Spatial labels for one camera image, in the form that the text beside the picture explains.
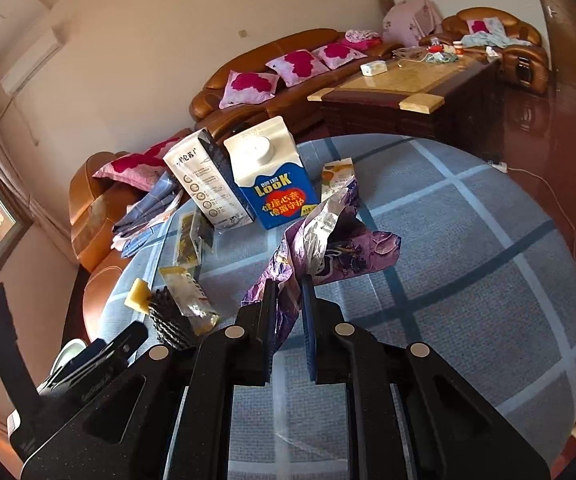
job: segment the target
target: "wooden coffee table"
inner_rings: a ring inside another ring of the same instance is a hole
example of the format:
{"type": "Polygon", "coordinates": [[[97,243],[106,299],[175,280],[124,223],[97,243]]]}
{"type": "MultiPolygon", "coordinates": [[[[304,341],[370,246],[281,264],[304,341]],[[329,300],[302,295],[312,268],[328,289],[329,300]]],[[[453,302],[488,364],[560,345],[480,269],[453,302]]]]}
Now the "wooden coffee table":
{"type": "Polygon", "coordinates": [[[502,153],[504,88],[498,61],[466,55],[454,63],[387,63],[388,72],[359,73],[309,97],[321,101],[331,136],[399,134],[439,140],[482,158],[502,153]]]}

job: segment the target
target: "yellow sponge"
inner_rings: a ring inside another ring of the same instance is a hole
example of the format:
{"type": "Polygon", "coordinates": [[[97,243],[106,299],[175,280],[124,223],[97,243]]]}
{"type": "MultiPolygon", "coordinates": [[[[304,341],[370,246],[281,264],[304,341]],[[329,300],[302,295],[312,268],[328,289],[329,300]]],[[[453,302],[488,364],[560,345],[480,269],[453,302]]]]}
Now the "yellow sponge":
{"type": "Polygon", "coordinates": [[[137,278],[132,283],[130,292],[124,301],[125,306],[135,309],[137,312],[148,314],[148,302],[150,301],[150,287],[147,282],[137,278]]]}

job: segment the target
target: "pink floral pillow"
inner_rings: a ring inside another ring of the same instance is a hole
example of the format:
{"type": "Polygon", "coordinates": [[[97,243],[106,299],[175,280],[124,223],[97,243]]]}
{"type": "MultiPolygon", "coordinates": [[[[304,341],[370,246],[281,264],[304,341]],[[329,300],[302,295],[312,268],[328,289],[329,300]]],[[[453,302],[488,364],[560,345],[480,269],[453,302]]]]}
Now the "pink floral pillow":
{"type": "Polygon", "coordinates": [[[306,79],[328,72],[326,66],[307,50],[295,50],[267,62],[266,66],[277,72],[286,82],[287,87],[298,85],[306,79]]]}
{"type": "Polygon", "coordinates": [[[150,191],[157,183],[159,177],[166,171],[163,156],[168,150],[183,139],[190,130],[183,130],[175,136],[151,146],[145,153],[131,153],[112,162],[108,162],[93,176],[97,178],[110,178],[117,182],[124,182],[130,186],[150,191]]]}
{"type": "Polygon", "coordinates": [[[239,73],[233,70],[223,93],[219,108],[234,105],[258,105],[274,97],[279,76],[255,72],[239,73]]]}
{"type": "Polygon", "coordinates": [[[358,50],[341,43],[331,43],[329,45],[320,46],[317,50],[313,50],[312,53],[321,59],[331,70],[339,68],[346,63],[350,63],[353,59],[368,57],[366,54],[362,54],[358,50]]]}

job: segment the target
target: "silver screw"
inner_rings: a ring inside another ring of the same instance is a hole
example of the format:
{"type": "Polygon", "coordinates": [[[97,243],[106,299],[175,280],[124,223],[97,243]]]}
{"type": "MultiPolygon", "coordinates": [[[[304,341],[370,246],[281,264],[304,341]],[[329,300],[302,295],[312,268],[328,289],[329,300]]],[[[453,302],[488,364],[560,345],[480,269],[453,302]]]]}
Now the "silver screw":
{"type": "Polygon", "coordinates": [[[148,357],[150,357],[153,361],[161,361],[168,357],[170,352],[164,345],[157,345],[153,346],[150,351],[148,352],[148,357]]]}
{"type": "Polygon", "coordinates": [[[246,331],[239,325],[231,325],[224,333],[226,337],[229,337],[230,339],[239,339],[246,333],[246,331]]]}
{"type": "Polygon", "coordinates": [[[339,323],[337,326],[335,326],[335,332],[337,332],[339,335],[353,335],[354,326],[352,326],[350,323],[339,323]]]}
{"type": "Polygon", "coordinates": [[[423,343],[414,343],[410,347],[410,353],[415,357],[428,357],[430,355],[430,348],[423,343]]]}

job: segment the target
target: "white plug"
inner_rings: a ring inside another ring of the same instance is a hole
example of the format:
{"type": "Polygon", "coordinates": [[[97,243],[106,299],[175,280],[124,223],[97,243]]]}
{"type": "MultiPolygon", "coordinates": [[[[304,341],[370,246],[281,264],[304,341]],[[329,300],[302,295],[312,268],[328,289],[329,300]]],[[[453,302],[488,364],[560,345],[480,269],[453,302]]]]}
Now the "white plug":
{"type": "Polygon", "coordinates": [[[508,173],[508,165],[505,162],[500,162],[499,164],[494,164],[492,162],[492,160],[489,160],[488,164],[490,164],[497,171],[501,171],[501,173],[508,173]]]}

